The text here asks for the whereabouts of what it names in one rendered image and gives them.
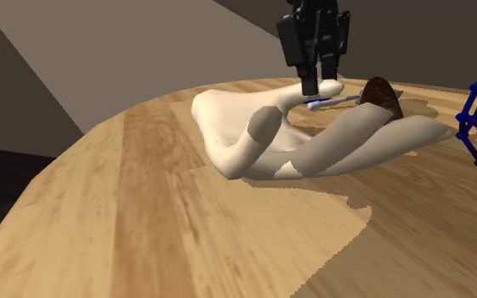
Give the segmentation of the white and blue pen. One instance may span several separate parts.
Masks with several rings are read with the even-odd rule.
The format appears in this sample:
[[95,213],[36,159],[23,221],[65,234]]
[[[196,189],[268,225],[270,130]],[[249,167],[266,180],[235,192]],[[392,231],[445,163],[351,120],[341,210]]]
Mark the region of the white and blue pen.
[[319,108],[333,106],[343,102],[354,101],[356,104],[360,103],[360,96],[353,95],[347,97],[338,97],[338,98],[326,98],[326,99],[313,99],[306,101],[304,104],[307,106],[308,110],[317,110]]

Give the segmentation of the round wooden table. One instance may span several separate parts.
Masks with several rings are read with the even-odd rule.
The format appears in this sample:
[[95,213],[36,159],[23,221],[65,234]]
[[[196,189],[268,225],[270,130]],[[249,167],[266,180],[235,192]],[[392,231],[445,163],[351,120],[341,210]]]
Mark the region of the round wooden table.
[[0,298],[477,298],[477,168],[456,139],[339,177],[227,180],[196,89],[98,124],[0,224]]

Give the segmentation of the cream hand-shaped sculpture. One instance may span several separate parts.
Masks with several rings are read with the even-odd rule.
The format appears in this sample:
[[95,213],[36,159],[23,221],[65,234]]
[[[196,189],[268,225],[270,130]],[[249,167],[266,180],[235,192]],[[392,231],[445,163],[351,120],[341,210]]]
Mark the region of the cream hand-shaped sculpture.
[[210,162],[227,179],[349,174],[454,134],[452,127],[433,118],[394,119],[385,106],[361,102],[311,136],[287,119],[291,109],[309,99],[300,84],[252,93],[211,89],[194,97],[191,114]]

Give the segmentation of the brown oval object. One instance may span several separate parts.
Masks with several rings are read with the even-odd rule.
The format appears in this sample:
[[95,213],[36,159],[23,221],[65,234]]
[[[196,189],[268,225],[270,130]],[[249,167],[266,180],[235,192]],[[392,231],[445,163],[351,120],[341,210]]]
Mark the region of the brown oval object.
[[382,77],[370,78],[360,92],[359,103],[372,103],[392,112],[392,116],[386,121],[402,119],[403,112],[399,103],[402,91],[395,90],[391,84]]

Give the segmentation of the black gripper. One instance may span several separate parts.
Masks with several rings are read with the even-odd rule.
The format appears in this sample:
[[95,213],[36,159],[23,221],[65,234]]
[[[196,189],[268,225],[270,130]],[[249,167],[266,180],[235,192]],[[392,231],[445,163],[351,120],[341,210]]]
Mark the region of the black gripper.
[[351,14],[340,12],[337,0],[286,0],[291,12],[277,22],[286,65],[295,67],[302,94],[318,91],[312,46],[319,47],[323,80],[337,79],[340,56],[347,52]]

